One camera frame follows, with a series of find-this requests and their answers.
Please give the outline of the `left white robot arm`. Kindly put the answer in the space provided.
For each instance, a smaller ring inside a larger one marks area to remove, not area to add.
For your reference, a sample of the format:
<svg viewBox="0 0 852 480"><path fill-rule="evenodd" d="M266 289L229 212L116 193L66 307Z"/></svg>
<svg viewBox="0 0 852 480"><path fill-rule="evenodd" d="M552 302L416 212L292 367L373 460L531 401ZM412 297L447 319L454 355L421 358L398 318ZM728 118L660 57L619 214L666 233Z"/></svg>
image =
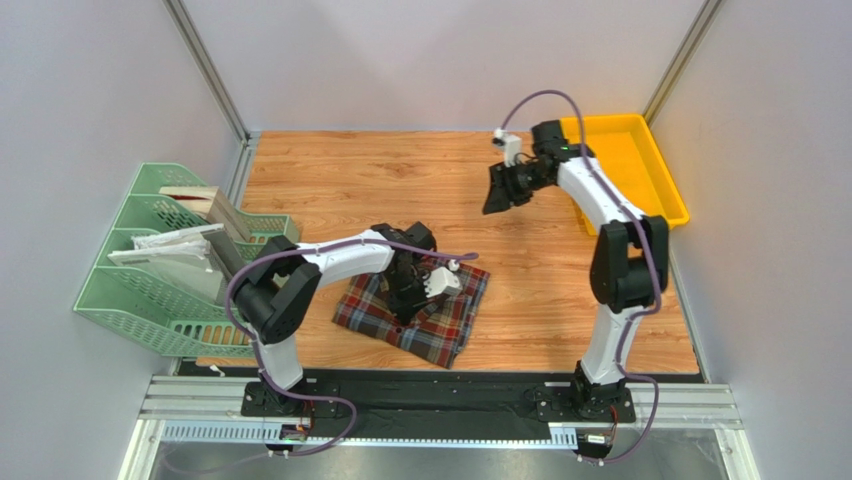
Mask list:
<svg viewBox="0 0 852 480"><path fill-rule="evenodd" d="M294 389L304 378L295 334L316 292L343 280L377 274L390 286L392 317L407 322L456 286L451 271L423 266L428 260L444 257L432 232L421 223L406 229L378 224L321 243L294 243L276 236L233 275L226 288L224 311L248 338L258 364L259 384L272 398L344 406L355 416L357 407L347 399Z"/></svg>

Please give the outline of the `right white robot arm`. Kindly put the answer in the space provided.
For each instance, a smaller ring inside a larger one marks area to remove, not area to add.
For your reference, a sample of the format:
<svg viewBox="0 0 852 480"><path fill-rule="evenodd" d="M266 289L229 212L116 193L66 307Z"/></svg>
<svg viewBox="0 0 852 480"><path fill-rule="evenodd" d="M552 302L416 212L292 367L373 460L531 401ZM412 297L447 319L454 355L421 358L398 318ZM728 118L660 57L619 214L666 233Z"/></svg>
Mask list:
<svg viewBox="0 0 852 480"><path fill-rule="evenodd" d="M568 407L579 418L609 415L627 400L625 360L641 319L659 309L668 281L669 226L633 205L604 173L584 141L570 142L559 121L531 130L531 154L519 136L498 128L492 143L501 162L489 169L486 215L531 201L557 186L597 231L589 280L598 303L590 345L578 362Z"/></svg>

